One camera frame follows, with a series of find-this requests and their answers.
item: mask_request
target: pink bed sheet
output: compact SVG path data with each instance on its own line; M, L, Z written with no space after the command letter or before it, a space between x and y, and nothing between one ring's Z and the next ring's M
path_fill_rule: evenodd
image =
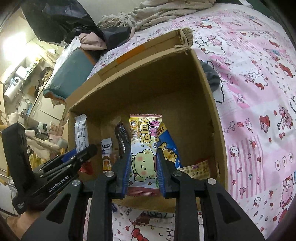
M194 30L199 59L221 77L213 96L227 150L228 192L266 238L295 195L296 52L279 24L245 6L216 4L136 32L102 56L90 76L149 39L184 27Z

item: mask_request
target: gray cloth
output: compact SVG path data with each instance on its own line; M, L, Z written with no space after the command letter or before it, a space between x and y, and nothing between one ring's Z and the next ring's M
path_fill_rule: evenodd
M215 1L146 0L129 13L120 12L118 15L103 16L98 26L101 28L130 26L136 30L146 29L161 22L210 8Z
M211 87L211 91L214 92L215 90L218 89L220 85L220 77L218 73L207 63L202 62L200 60L200 64L202 66L202 69L205 73L205 76L207 77L207 81L209 82L209 85Z

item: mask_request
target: silver bolt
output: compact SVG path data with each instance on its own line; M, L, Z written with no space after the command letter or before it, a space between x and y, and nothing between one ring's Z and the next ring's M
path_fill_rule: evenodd
M211 184L211 185L216 184L216 180L215 180L214 178L209 178L207 181L208 181L208 183Z
M113 177L114 176L114 172L113 171L108 171L108 172L105 173L105 175L107 177Z
M174 176L179 177L182 175L182 172L179 170L175 170L173 174L174 174Z
M80 180L75 179L75 180L72 181L72 185L73 186L78 186L80 184L80 182L81 182Z

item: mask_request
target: beige blanket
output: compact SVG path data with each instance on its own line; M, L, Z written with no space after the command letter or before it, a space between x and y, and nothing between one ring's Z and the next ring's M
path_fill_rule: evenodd
M146 29L161 22L175 19L179 16L210 8L216 0L169 1L146 0L129 13L103 16L98 26L110 28L116 26L135 27L136 30Z

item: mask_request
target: black plastic bag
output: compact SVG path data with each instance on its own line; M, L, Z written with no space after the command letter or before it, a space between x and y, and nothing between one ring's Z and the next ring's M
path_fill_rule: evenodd
M94 32L111 50L129 39L130 27L100 29L77 0L26 0L22 11L40 41L71 43L80 33Z

